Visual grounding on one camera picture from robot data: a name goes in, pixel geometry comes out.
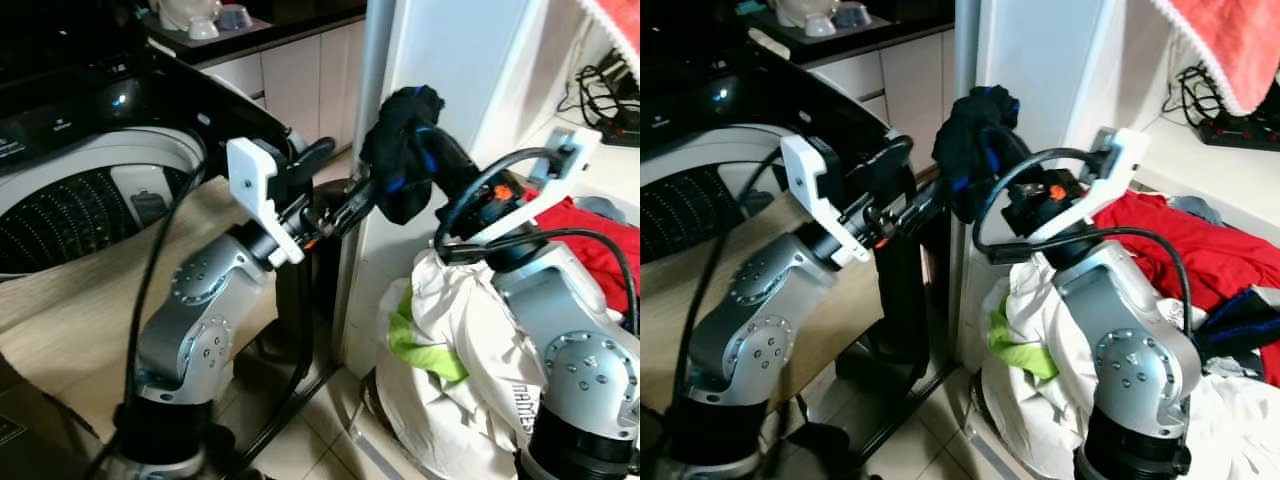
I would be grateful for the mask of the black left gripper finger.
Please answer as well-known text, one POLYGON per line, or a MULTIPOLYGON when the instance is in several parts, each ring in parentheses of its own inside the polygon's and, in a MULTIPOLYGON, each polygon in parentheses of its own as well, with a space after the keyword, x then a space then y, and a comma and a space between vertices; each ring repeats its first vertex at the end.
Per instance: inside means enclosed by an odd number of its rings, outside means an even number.
POLYGON ((890 205, 892 216, 934 216, 947 206, 948 192, 941 180, 929 180, 914 193, 904 193, 890 205))
POLYGON ((317 216, 317 233, 320 237, 343 237, 355 229, 374 209, 374 204, 356 202, 325 206, 317 216))
POLYGON ((369 212, 375 209, 381 191, 370 179, 340 178, 325 184, 325 212, 369 212))
POLYGON ((879 215, 879 237, 891 241, 896 237, 914 237, 928 221, 943 211, 942 206, 906 207, 901 212, 884 210, 879 215))

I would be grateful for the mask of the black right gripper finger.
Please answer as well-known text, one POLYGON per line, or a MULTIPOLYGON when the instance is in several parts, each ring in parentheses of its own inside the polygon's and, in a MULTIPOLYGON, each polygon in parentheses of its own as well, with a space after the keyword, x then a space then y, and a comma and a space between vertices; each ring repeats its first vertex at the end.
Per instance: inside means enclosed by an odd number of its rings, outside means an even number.
POLYGON ((1043 183, 1044 169, 1027 142, 1006 123, 1000 124, 1000 189, 1010 191, 1043 183))
POLYGON ((449 200, 463 195, 481 174, 458 141, 439 127, 428 128, 428 172, 449 200))

